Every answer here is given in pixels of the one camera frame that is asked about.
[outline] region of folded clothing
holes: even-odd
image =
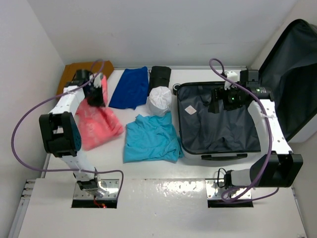
[[[164,116],[170,111],[172,105],[172,93],[167,87],[157,87],[151,90],[147,99],[147,106],[155,116]]]
[[[125,69],[110,100],[109,107],[125,109],[143,105],[149,88],[148,68]]]
[[[168,160],[183,157],[171,112],[163,117],[138,115],[127,124],[123,162]]]
[[[102,81],[104,102],[108,102],[107,81]],[[84,150],[91,150],[119,136],[124,128],[110,108],[91,107],[87,99],[83,100],[76,112],[79,117],[78,129],[82,137]]]
[[[172,70],[166,66],[152,67],[148,95],[150,95],[150,92],[153,88],[160,86],[168,88],[171,71]]]

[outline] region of white wall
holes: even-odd
[[[317,25],[316,9],[316,0],[299,0],[284,20],[282,26],[275,32],[259,56],[252,63],[252,68],[259,69],[261,67],[279,36],[293,20],[301,18],[309,23]],[[304,159],[304,165],[296,177],[294,187],[302,210],[304,225],[307,229],[308,236],[310,238],[315,238],[317,237],[317,133],[308,141],[292,144],[291,147],[294,153],[302,154]]]
[[[65,63],[249,65],[297,0],[28,0]]]
[[[26,0],[1,1],[0,7],[0,237],[7,237],[26,179],[39,173],[16,162],[10,147],[14,126],[36,103],[55,94],[64,64]],[[16,140],[20,157],[41,167],[46,156],[38,118],[29,115]]]

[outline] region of brown box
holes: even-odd
[[[64,86],[67,82],[71,81],[76,73],[76,70],[78,69],[86,69],[90,70],[91,65],[94,62],[82,62],[82,63],[72,63],[65,66],[63,75],[61,76],[56,95],[63,93]],[[93,73],[97,73],[101,67],[102,63],[98,62],[95,64],[93,68]],[[113,65],[110,61],[105,61],[104,68],[102,70],[102,73],[106,76],[108,79],[109,76],[114,71]]]

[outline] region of open suitcase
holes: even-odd
[[[317,27],[298,19],[282,33],[259,70],[273,90],[276,114],[288,142],[317,131]],[[188,158],[233,160],[259,152],[253,120],[245,106],[208,112],[211,90],[223,82],[185,83],[177,90],[179,131]]]

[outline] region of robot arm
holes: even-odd
[[[64,87],[64,92],[83,85],[92,76],[87,70],[78,70],[73,80]],[[90,106],[105,106],[101,87],[102,77],[98,75],[91,84],[61,97],[48,114],[39,118],[46,152],[63,160],[69,168],[78,169],[74,171],[74,176],[80,189],[96,197],[102,197],[106,193],[106,187],[103,186],[98,175],[82,171],[96,169],[89,163],[85,152],[81,149],[81,136],[73,115],[85,98]]]
[[[246,106],[254,121],[261,151],[268,151],[268,131],[265,117],[268,118],[272,132],[272,153],[263,175],[256,187],[290,187],[298,174],[303,159],[301,155],[293,154],[286,142],[276,113],[273,94],[269,88],[261,87],[256,70],[245,70],[240,73],[240,84],[254,93],[263,104],[267,116],[261,111],[259,104],[250,95],[237,88],[214,89],[209,112],[218,113],[218,101],[223,100],[224,109],[227,111]],[[249,186],[262,168],[266,154],[255,162],[250,169],[230,170],[224,176],[225,187]]]

